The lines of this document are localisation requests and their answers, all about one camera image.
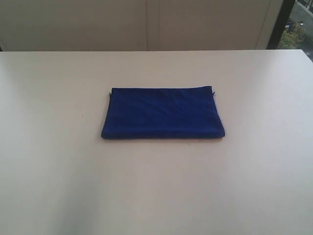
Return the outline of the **blue microfiber towel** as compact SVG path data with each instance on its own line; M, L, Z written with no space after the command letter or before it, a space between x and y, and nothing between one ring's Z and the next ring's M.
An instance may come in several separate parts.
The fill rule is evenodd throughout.
M212 87L112 88L101 138L220 139Z

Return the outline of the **black window frame post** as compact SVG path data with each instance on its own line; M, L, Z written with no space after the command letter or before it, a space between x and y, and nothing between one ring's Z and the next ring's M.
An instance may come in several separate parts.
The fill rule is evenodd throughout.
M277 49L296 0L283 0L267 49Z

